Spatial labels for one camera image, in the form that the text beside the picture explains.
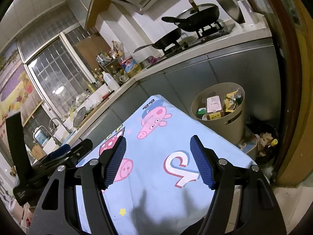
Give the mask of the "yellow snack wrapper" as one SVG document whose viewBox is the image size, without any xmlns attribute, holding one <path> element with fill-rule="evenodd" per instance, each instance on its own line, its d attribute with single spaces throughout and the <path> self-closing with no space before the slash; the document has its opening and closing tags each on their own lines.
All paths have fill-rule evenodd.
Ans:
<svg viewBox="0 0 313 235">
<path fill-rule="evenodd" d="M 237 109 L 237 96 L 238 91 L 233 91 L 231 93 L 226 94 L 225 100 L 224 100 L 224 107 L 225 112 L 234 112 Z"/>
</svg>

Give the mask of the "green aluminium can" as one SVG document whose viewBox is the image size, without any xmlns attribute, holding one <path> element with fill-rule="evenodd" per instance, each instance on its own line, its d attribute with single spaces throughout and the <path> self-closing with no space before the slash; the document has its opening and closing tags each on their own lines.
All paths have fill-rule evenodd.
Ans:
<svg viewBox="0 0 313 235">
<path fill-rule="evenodd" d="M 206 108 L 202 107 L 197 110 L 196 117 L 199 119 L 203 119 L 203 116 L 206 115 Z"/>
</svg>

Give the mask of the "white red snack bag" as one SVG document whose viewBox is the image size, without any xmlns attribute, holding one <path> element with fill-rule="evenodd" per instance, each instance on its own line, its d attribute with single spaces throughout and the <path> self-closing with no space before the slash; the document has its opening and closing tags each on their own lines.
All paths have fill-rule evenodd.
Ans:
<svg viewBox="0 0 313 235">
<path fill-rule="evenodd" d="M 220 96 L 212 96 L 206 99 L 206 112 L 209 113 L 216 113 L 223 111 L 222 103 L 220 100 Z"/>
</svg>

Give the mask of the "beige trash bin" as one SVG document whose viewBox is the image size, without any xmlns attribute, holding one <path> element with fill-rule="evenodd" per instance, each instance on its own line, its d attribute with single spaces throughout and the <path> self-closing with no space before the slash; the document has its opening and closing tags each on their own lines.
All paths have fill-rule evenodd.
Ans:
<svg viewBox="0 0 313 235">
<path fill-rule="evenodd" d="M 226 94 L 238 91 L 236 96 L 237 109 L 234 112 L 225 112 L 224 100 Z M 203 119 L 196 117 L 199 108 L 206 108 L 206 99 L 212 96 L 220 96 L 223 111 L 207 113 Z M 243 136 L 245 124 L 245 91 L 237 83 L 226 82 L 208 87 L 202 91 L 192 102 L 192 116 L 203 125 L 212 129 L 232 144 L 237 144 Z"/>
</svg>

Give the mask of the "kitchen window with grille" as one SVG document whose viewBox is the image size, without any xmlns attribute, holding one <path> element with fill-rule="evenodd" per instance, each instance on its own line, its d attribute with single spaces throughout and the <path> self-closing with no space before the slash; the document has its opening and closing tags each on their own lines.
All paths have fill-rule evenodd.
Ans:
<svg viewBox="0 0 313 235">
<path fill-rule="evenodd" d="M 68 117 L 79 96 L 88 96 L 99 87 L 90 64 L 78 50 L 78 45 L 91 40 L 93 33 L 73 25 L 45 41 L 27 59 L 43 98 L 57 116 Z"/>
</svg>

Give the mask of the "grey kitchen cabinets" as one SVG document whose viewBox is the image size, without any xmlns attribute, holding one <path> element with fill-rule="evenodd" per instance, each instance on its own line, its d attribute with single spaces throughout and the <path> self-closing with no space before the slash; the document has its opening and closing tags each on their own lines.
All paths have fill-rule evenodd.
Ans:
<svg viewBox="0 0 313 235">
<path fill-rule="evenodd" d="M 129 80 L 73 134 L 69 145 L 85 138 L 98 145 L 151 95 L 160 94 L 185 114 L 196 96 L 221 82 L 234 82 L 246 93 L 245 114 L 260 120 L 281 116 L 279 65 L 271 38 L 254 40 L 162 69 L 155 65 Z"/>
</svg>

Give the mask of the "blue kettle jug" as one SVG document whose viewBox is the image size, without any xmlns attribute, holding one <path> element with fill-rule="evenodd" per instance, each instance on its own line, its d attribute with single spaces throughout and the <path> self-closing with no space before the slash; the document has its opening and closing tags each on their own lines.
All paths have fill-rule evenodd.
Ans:
<svg viewBox="0 0 313 235">
<path fill-rule="evenodd" d="M 33 132 L 33 138 L 40 146 L 44 147 L 49 140 L 45 126 L 37 127 Z"/>
</svg>

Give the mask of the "chrome sink faucet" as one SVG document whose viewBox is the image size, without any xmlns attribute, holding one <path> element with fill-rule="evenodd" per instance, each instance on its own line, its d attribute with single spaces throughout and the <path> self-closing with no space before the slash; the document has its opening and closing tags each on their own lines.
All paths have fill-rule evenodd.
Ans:
<svg viewBox="0 0 313 235">
<path fill-rule="evenodd" d="M 53 118 L 50 119 L 49 124 L 50 124 L 50 123 L 54 123 L 54 124 L 57 125 L 57 126 L 61 125 L 69 134 L 71 134 L 71 131 L 69 130 L 69 128 L 67 128 L 67 127 L 65 126 L 65 124 L 61 121 L 60 118 L 58 118 L 58 117 L 53 117 Z"/>
</svg>

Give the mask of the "blue cartoon pig tablecloth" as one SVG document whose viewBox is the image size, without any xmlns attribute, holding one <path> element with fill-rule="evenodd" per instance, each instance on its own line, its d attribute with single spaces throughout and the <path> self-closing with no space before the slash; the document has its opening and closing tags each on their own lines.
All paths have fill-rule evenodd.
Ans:
<svg viewBox="0 0 313 235">
<path fill-rule="evenodd" d="M 219 158 L 248 168 L 253 160 L 235 145 L 176 108 L 150 96 L 127 120 L 80 161 L 83 166 L 113 147 L 119 136 L 126 152 L 102 192 L 119 234 L 180 234 L 207 213 L 213 190 L 203 183 L 190 151 L 191 137 Z"/>
</svg>

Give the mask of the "white plastic jug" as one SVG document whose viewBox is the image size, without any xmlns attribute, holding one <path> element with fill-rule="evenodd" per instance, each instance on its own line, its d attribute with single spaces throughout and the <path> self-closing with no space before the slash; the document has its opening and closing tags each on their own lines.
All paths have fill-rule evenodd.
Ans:
<svg viewBox="0 0 313 235">
<path fill-rule="evenodd" d="M 103 75 L 104 81 L 106 82 L 108 87 L 110 87 L 110 89 L 112 89 L 114 91 L 119 90 L 119 88 L 120 88 L 119 84 L 115 81 L 115 79 L 111 76 L 110 73 L 102 72 L 102 75 Z"/>
</svg>

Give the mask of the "black frying pan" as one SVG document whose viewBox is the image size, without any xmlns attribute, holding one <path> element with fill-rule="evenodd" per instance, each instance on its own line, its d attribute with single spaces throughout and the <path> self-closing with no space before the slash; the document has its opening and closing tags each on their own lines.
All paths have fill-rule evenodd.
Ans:
<svg viewBox="0 0 313 235">
<path fill-rule="evenodd" d="M 180 28 L 175 28 L 162 38 L 160 38 L 158 41 L 152 44 L 144 45 L 141 47 L 136 48 L 133 53 L 138 52 L 146 47 L 152 46 L 154 49 L 157 50 L 165 50 L 168 46 L 174 44 L 176 47 L 180 47 L 180 44 L 178 43 L 178 39 L 181 37 L 182 31 Z"/>
</svg>

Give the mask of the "black wok on stove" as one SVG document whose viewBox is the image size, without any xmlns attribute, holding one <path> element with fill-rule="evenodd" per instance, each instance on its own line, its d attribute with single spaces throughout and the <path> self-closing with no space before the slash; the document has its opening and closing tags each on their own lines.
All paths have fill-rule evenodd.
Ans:
<svg viewBox="0 0 313 235">
<path fill-rule="evenodd" d="M 191 8 L 178 16 L 164 16 L 161 20 L 166 23 L 173 23 L 186 32 L 196 32 L 218 22 L 220 10 L 217 5 L 212 3 L 197 5 L 194 0 L 189 0 L 189 3 Z"/>
</svg>

